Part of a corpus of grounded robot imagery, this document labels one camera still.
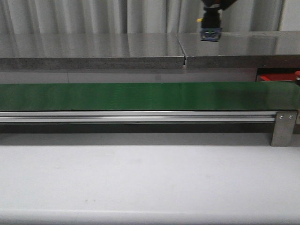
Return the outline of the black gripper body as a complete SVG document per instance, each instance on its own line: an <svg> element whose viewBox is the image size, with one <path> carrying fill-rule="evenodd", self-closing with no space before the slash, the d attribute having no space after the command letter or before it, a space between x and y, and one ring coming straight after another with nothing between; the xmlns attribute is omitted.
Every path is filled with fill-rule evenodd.
<svg viewBox="0 0 300 225"><path fill-rule="evenodd" d="M210 8L215 10L226 10L237 0L202 0L204 8Z"/></svg>

